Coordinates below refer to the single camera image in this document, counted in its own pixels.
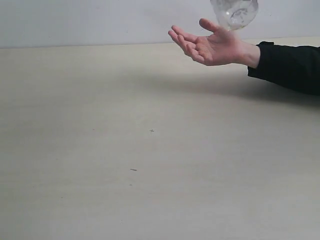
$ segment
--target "black jacket sleeve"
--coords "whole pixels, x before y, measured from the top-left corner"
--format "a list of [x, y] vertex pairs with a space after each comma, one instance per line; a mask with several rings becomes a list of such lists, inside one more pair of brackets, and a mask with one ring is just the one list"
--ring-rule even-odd
[[263, 41], [257, 68], [248, 67], [248, 76], [292, 89], [320, 95], [320, 47], [282, 46]]

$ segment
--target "water bottle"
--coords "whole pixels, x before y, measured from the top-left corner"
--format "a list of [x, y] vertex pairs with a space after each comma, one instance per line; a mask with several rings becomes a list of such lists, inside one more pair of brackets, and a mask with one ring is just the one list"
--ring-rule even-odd
[[219, 24], [228, 30], [242, 29], [251, 23], [259, 9], [258, 0], [210, 0]]

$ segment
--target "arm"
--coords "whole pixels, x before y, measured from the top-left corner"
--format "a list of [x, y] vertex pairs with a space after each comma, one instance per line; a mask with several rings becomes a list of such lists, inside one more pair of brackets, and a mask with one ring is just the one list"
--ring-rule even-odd
[[320, 48], [282, 46], [261, 42], [243, 43], [239, 64], [248, 66], [248, 76], [298, 92], [320, 95]]

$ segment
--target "beige tabletop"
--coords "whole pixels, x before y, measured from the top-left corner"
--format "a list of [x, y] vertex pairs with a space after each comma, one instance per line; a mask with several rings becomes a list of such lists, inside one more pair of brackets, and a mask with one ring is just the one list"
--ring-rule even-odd
[[0, 50], [1, 240], [319, 236], [319, 97], [174, 44]]

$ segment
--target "human hand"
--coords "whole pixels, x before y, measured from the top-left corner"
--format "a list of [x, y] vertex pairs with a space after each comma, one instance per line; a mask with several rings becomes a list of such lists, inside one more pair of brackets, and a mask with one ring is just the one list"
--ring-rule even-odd
[[213, 32], [210, 36], [196, 36], [184, 32], [178, 26], [172, 26], [168, 32], [184, 53], [194, 61], [206, 66], [219, 66], [231, 63], [246, 64], [246, 52], [255, 50], [253, 46], [241, 41], [233, 31], [207, 20], [200, 19], [199, 24], [204, 29]]

